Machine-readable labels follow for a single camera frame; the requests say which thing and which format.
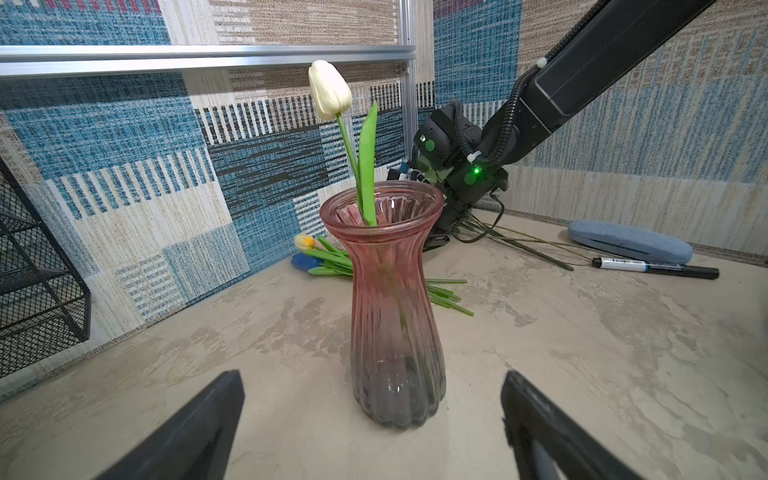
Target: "patterned wall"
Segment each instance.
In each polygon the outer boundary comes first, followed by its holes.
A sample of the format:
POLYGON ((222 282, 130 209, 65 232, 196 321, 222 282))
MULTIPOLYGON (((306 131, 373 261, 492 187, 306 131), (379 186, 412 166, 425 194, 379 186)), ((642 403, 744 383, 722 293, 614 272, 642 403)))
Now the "patterned wall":
MULTIPOLYGON (((484 124, 593 3, 435 0, 436 104, 484 124)), ((766 40, 768 2, 718 0, 508 167, 507 208, 767 255, 766 40)))
MULTIPOLYGON (((0 45, 394 44, 393 0, 0 0, 0 45)), ((340 71, 377 174, 402 159, 399 66, 340 71)), ((0 157, 93 293, 91 339, 0 379, 4 393, 293 252, 352 186, 306 68, 2 81, 0 157)))

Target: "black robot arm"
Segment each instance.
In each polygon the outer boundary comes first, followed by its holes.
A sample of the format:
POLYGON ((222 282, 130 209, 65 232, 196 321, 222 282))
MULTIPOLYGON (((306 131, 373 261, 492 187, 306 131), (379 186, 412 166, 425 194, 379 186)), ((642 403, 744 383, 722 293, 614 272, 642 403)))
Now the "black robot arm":
POLYGON ((435 170, 450 173, 439 185, 445 207, 425 248, 446 243, 487 193, 506 190, 503 165, 521 160, 713 2, 599 0, 518 78, 482 129, 458 102, 435 110, 414 144, 435 170))

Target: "vertical metal post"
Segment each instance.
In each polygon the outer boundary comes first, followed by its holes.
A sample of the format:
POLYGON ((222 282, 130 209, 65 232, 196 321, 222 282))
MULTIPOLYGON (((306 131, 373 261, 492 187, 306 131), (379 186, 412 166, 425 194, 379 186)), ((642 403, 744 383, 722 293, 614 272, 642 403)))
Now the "vertical metal post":
MULTIPOLYGON (((399 0, 399 43, 413 45, 412 0, 399 0)), ((411 157, 413 136, 419 128, 418 101, 416 99, 416 64, 408 60, 400 74, 400 100, 402 102, 402 134, 405 159, 411 157)))

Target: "mesh organizer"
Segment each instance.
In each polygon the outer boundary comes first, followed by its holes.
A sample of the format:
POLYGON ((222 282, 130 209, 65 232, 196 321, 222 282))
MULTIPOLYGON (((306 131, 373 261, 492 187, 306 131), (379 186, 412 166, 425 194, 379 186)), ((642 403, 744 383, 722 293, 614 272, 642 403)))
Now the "mesh organizer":
POLYGON ((90 330, 90 290, 0 160, 0 377, 90 330))

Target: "blue pouch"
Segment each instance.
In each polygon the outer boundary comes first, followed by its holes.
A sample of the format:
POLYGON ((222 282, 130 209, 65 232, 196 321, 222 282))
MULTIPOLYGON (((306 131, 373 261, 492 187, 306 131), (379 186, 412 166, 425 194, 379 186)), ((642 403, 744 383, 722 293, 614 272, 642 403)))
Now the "blue pouch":
POLYGON ((694 254, 691 245, 677 238, 598 220, 574 220, 568 234, 587 247, 646 262, 684 265, 694 254))

